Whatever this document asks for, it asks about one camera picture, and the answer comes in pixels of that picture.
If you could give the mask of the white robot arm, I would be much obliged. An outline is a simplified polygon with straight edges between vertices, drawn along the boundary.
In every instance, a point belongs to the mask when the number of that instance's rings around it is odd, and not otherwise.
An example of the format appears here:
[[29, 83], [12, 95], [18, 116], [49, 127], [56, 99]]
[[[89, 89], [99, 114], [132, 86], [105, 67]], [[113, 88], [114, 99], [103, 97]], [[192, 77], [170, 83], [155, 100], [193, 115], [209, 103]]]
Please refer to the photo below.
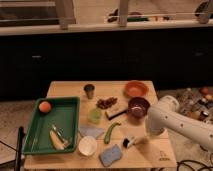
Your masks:
[[162, 97], [148, 108], [146, 131], [157, 136], [169, 128], [213, 152], [213, 125], [183, 116], [178, 110], [176, 98], [170, 95]]

